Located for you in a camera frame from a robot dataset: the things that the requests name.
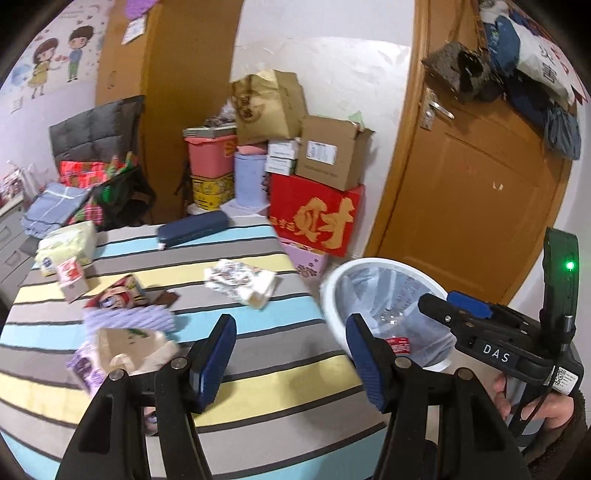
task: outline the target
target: pink box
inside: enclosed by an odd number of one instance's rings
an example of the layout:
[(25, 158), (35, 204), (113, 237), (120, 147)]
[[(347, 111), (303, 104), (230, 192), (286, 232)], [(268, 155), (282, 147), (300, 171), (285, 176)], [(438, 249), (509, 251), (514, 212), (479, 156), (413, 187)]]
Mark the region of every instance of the pink box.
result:
[(328, 255), (323, 251), (279, 237), (281, 246), (290, 257), (295, 269), (304, 278), (306, 284), (317, 284), (328, 262)]
[(216, 179), (234, 171), (236, 135), (219, 138), (186, 137), (185, 142), (189, 145), (192, 175)]

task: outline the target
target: black cable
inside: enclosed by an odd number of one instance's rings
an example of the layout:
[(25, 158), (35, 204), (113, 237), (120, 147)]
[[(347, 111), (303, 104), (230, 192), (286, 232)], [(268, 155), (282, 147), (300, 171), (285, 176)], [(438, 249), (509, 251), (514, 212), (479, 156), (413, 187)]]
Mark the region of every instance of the black cable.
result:
[(546, 401), (546, 398), (548, 397), (549, 393), (552, 392), (552, 388), (554, 387), (554, 382), (556, 381), (556, 376), (558, 376), (558, 366), (562, 363), (562, 359), (563, 359), (563, 354), (561, 353), (558, 356), (558, 358), (556, 359), (556, 362), (554, 363), (554, 369), (552, 371), (552, 376), (550, 377), (550, 383), (548, 383), (548, 387), (546, 388), (544, 394), (540, 397), (540, 401), (538, 402), (538, 404), (535, 406), (535, 408), (530, 413), (530, 415), (527, 417), (527, 419), (525, 419), (525, 424), (523, 426), (522, 432), (525, 431), (527, 426), (533, 420), (535, 414), (539, 412), (540, 408), (542, 407), (542, 404)]

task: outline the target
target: cartoon boy sticker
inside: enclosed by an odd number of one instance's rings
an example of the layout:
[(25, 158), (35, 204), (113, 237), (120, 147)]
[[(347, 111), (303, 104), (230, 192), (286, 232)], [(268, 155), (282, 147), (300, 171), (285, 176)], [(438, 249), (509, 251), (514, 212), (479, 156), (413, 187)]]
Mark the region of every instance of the cartoon boy sticker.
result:
[(70, 53), (70, 63), (68, 64), (68, 82), (78, 79), (78, 68), (82, 58), (82, 49), (88, 45), (88, 42), (95, 34), (95, 29), (90, 25), (78, 27), (70, 34), (68, 45), (72, 49)]

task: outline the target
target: red box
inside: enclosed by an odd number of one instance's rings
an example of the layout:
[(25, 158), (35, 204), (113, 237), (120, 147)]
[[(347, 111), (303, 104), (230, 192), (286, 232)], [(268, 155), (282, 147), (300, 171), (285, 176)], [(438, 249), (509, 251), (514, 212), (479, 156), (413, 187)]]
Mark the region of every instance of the red box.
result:
[(317, 181), (272, 173), (269, 220), (279, 236), (343, 257), (364, 188), (341, 192)]

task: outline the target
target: wooden wardrobe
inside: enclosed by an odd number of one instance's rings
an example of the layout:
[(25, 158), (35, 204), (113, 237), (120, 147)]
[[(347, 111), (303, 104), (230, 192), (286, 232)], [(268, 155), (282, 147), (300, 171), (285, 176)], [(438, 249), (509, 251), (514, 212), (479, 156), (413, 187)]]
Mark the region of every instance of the wooden wardrobe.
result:
[(103, 41), (96, 104), (145, 95), (140, 157), (156, 191), (153, 223), (183, 214), (174, 191), (187, 147), (183, 128), (219, 112), (228, 97), (242, 0), (161, 0), (148, 12), (144, 35), (122, 45), (127, 0), (115, 0)]

